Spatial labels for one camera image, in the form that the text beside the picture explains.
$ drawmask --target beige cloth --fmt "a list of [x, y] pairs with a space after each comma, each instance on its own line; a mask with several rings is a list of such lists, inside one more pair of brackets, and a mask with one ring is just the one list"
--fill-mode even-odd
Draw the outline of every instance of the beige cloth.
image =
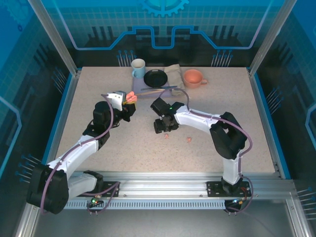
[[[181, 77], [180, 65], [174, 64], [169, 67], [164, 68], [164, 72], [168, 76], [168, 83], [169, 86], [176, 85], [178, 88], [184, 89], [184, 84]], [[172, 90], [172, 95], [177, 96], [181, 95], [182, 92], [179, 90]]]

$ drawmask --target speckled countertop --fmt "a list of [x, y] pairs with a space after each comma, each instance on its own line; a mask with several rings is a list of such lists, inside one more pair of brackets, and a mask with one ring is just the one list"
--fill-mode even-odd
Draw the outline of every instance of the speckled countertop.
[[[242, 170], [273, 173], [275, 170], [246, 68], [196, 69], [204, 74], [209, 84], [187, 90], [190, 107], [212, 114], [223, 114], [226, 111], [232, 113], [249, 133], [254, 144], [253, 149], [243, 158]], [[101, 93], [116, 90], [129, 92], [131, 87], [130, 67], [84, 67], [58, 156], [81, 137], [92, 120], [94, 105], [103, 100]], [[78, 170], [222, 172], [222, 158], [215, 151], [210, 135], [188, 126], [172, 131], [168, 139], [164, 138], [164, 133], [155, 134], [153, 122], [158, 117], [150, 109], [154, 100], [139, 99], [131, 122], [122, 121], [118, 128], [112, 129], [103, 148], [87, 159]], [[172, 104], [175, 101], [185, 102], [186, 98], [165, 98], [165, 101]], [[190, 143], [187, 143], [187, 137], [192, 138]]]

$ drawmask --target handle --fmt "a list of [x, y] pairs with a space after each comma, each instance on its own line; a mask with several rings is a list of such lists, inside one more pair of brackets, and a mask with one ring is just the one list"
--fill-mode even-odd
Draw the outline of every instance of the handle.
[[207, 79], [203, 79], [201, 85], [206, 85], [208, 84], [208, 80]]

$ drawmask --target orange cup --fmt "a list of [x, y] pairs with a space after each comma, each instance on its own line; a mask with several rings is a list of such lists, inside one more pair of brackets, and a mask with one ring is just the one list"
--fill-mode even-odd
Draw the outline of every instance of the orange cup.
[[189, 69], [184, 73], [184, 85], [187, 88], [198, 88], [200, 85], [206, 85], [208, 81], [203, 78], [203, 74], [195, 69]]

